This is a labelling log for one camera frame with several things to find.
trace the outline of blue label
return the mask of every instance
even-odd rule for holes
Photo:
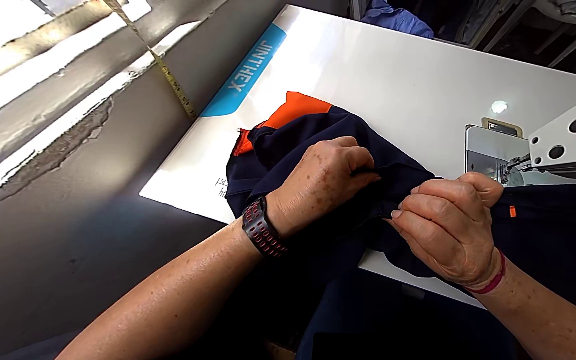
[[[230,75],[202,112],[202,117],[228,115],[239,105],[264,71],[286,37],[284,30],[270,24],[252,50]]]

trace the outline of yellow tape measure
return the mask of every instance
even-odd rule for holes
[[[195,108],[190,103],[190,100],[188,99],[188,96],[186,96],[184,89],[182,89],[181,86],[179,86],[179,83],[175,79],[174,75],[172,75],[170,69],[168,69],[164,61],[161,59],[161,57],[159,57],[159,55],[157,55],[150,48],[146,40],[143,39],[143,37],[139,33],[139,30],[137,30],[137,27],[134,25],[132,20],[128,19],[128,16],[126,16],[125,12],[122,10],[122,7],[119,5],[119,3],[117,3],[117,0],[104,0],[104,2],[106,3],[106,5],[108,5],[108,7],[110,7],[110,9],[112,9],[112,11],[114,11],[117,15],[119,15],[120,18],[122,18],[122,20],[126,23],[126,25],[128,25],[128,27],[132,29],[132,32],[134,32],[135,35],[137,35],[137,37],[139,37],[139,39],[144,43],[144,45],[146,45],[152,57],[155,58],[157,65],[159,65],[159,68],[166,76],[166,80],[168,80],[168,83],[172,87],[172,90],[177,95],[177,98],[179,98],[181,105],[184,107],[184,110],[186,111],[186,114],[188,114],[190,119],[193,120],[197,119],[197,113],[195,112]]]

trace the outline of watch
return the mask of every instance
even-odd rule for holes
[[[266,217],[266,197],[261,195],[244,209],[241,216],[242,225],[252,244],[265,256],[279,258],[288,248],[282,241],[274,226]]]

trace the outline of navy blue fabric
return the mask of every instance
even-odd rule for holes
[[[328,113],[306,115],[279,129],[261,127],[248,134],[255,150],[231,157],[227,166],[226,198],[235,216],[257,195],[283,184],[308,146],[348,135],[371,152],[382,180],[292,237],[294,251],[286,261],[306,278],[327,284],[350,273],[370,247],[413,275],[436,276],[381,220],[410,189],[434,176],[361,118],[335,106]],[[516,217],[510,217],[510,205]],[[507,188],[491,214],[495,246],[524,272],[576,305],[576,185]]]
[[[297,118],[279,129],[251,130],[248,139],[254,151],[232,156],[226,167],[226,200],[238,217],[258,195],[281,186],[309,146],[340,136],[354,136],[359,146],[370,150],[381,180],[290,239],[292,251],[286,261],[299,264],[322,284],[352,271],[366,246],[388,248],[393,254],[399,254],[394,251],[399,248],[410,252],[381,218],[388,217],[413,187],[434,175],[375,133],[363,119],[336,106],[327,113]]]
[[[431,292],[413,299],[357,268],[328,284],[295,360],[513,358],[512,334],[488,311]]]
[[[407,10],[393,9],[385,0],[372,0],[362,21],[418,37],[435,37],[433,30],[425,22]]]
[[[495,246],[576,305],[576,184],[506,188],[491,215]]]

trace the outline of red string bracelet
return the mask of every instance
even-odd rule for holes
[[[488,285],[486,285],[484,289],[473,290],[471,288],[467,288],[466,286],[464,286],[466,290],[475,294],[485,294],[491,292],[494,288],[497,287],[497,285],[499,285],[499,283],[501,282],[501,278],[506,273],[506,257],[504,256],[504,253],[501,252],[501,250],[498,249],[498,251],[501,260],[501,269],[499,269],[499,272],[495,275],[495,277],[492,278],[492,281]]]

